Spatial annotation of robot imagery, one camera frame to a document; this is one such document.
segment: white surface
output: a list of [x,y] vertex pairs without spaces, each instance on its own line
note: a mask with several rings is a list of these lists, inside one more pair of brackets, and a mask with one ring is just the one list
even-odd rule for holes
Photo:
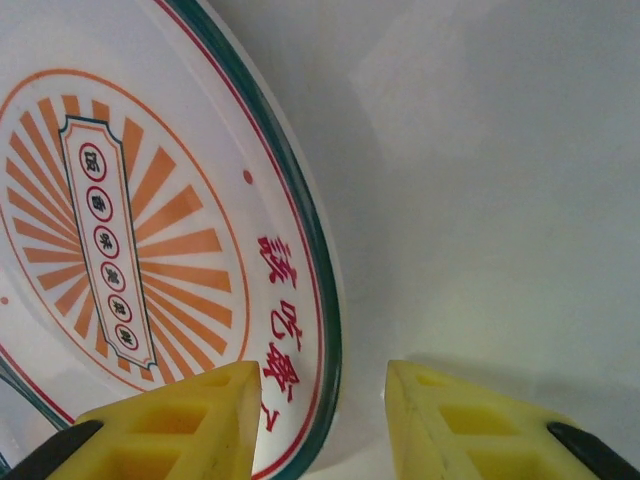
[[346,391],[309,478],[393,478],[391,358],[640,465],[638,6],[209,1],[298,136],[344,274]]

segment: yellow block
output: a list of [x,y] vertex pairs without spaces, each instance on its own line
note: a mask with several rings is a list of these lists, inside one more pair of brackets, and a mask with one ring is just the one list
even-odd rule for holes
[[50,480],[248,480],[260,369],[238,362],[98,408],[104,423]]
[[547,430],[541,407],[392,361],[385,404],[398,480],[596,480]]

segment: chinese characters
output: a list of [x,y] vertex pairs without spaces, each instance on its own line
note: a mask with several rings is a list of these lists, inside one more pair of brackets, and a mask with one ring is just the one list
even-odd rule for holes
[[[298,272],[293,265],[291,248],[280,237],[258,238],[260,256],[264,259],[269,268],[268,279],[273,285],[280,285],[282,294],[287,289],[296,290],[298,282]],[[271,334],[272,341],[268,343],[268,350],[265,353],[265,364],[262,374],[265,381],[276,382],[280,393],[284,395],[287,403],[291,403],[295,396],[295,386],[300,383],[300,377],[296,371],[294,361],[286,354],[287,344],[294,351],[302,350],[303,331],[298,324],[298,316],[294,303],[288,299],[281,299],[277,308],[271,310]],[[277,420],[281,416],[281,411],[270,409],[264,402],[262,410],[266,416],[266,430],[272,432]]]

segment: ceramic plate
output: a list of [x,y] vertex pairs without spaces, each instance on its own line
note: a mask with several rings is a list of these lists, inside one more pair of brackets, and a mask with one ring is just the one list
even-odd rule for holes
[[297,478],[334,414],[340,316],[263,82],[195,1],[2,12],[0,453],[11,465],[88,409],[255,359],[254,478]]

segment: red circle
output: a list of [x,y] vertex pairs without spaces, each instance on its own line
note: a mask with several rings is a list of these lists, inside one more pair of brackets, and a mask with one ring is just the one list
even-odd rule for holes
[[[116,253],[114,253],[113,255],[109,255],[104,250],[102,250],[102,248],[100,248],[100,244],[98,242],[98,233],[99,233],[100,230],[106,230],[107,232],[109,232],[109,235],[111,236],[111,239],[113,240],[113,242],[114,242],[114,244],[116,246]],[[96,247],[98,247],[98,250],[100,250],[100,253],[102,253],[105,257],[110,258],[110,259],[113,260],[118,255],[120,255],[120,245],[118,244],[118,239],[113,234],[113,232],[111,230],[109,230],[107,227],[105,227],[103,225],[98,225],[95,228],[95,230],[93,231],[93,241],[95,242]]]
[[[113,311],[113,305],[111,304],[111,300],[118,300],[122,303],[124,303],[127,306],[127,311],[129,312],[129,318],[127,318],[126,320],[124,318],[121,318],[118,316],[118,314],[116,312]],[[111,313],[113,313],[113,315],[120,320],[121,322],[124,323],[129,323],[131,321],[131,318],[133,317],[133,314],[131,313],[131,307],[129,307],[129,304],[124,300],[124,298],[122,298],[120,295],[109,295],[109,297],[107,298],[107,303],[109,304],[109,310],[111,310]]]
[[[117,271],[118,271],[118,273],[120,274],[120,278],[122,279],[122,288],[116,288],[116,287],[114,287],[114,286],[111,284],[111,282],[109,282],[109,281],[105,278],[105,275],[104,275],[104,267],[107,267],[107,266],[112,267],[112,268],[114,268],[115,270],[117,270]],[[109,288],[110,288],[111,290],[113,290],[114,292],[118,292],[118,293],[122,293],[122,292],[124,292],[124,289],[127,287],[127,282],[126,282],[126,281],[125,281],[125,279],[124,279],[124,275],[122,274],[122,270],[120,270],[116,265],[114,265],[114,264],[113,264],[113,263],[111,263],[111,262],[102,262],[102,265],[100,265],[100,274],[102,275],[102,279],[104,280],[104,283],[106,283],[106,284],[109,286]]]
[[[89,196],[91,195],[91,192],[93,190],[100,191],[100,193],[102,193],[104,198],[107,199],[107,202],[109,202],[109,216],[107,218],[100,218],[98,215],[96,215],[96,212],[93,211],[93,208],[91,208],[91,202],[89,201]],[[93,214],[93,216],[96,217],[101,222],[108,222],[109,220],[111,220],[111,218],[113,218],[113,204],[111,203],[111,199],[109,198],[109,195],[107,195],[107,192],[102,190],[100,187],[93,186],[87,189],[87,206],[89,207],[89,211]]]
[[[87,170],[87,165],[82,159],[82,153],[84,152],[85,148],[93,148],[96,152],[98,152],[98,155],[100,155],[100,158],[102,159],[102,166],[103,166],[101,176],[99,177],[93,176]],[[104,180],[104,177],[107,176],[107,162],[104,159],[104,155],[102,155],[102,152],[100,151],[100,149],[96,147],[93,143],[86,142],[80,146],[80,150],[78,151],[78,159],[80,160],[80,166],[82,167],[82,171],[84,172],[84,174],[94,182],[101,182],[102,180]]]
[[242,176],[244,177],[245,182],[247,182],[249,185],[253,185],[253,175],[251,175],[251,172],[249,170],[245,170],[244,172],[242,172]]
[[[118,335],[122,330],[124,330],[125,332],[127,332],[131,338],[136,342],[134,346],[129,346],[126,342],[124,342],[121,338],[120,335]],[[115,328],[116,331],[116,337],[118,337],[118,340],[120,341],[120,344],[126,348],[127,350],[131,350],[131,351],[136,351],[138,349],[138,347],[140,347],[140,344],[138,343],[138,338],[136,337],[136,335],[131,331],[131,329],[121,323],[116,325]]]

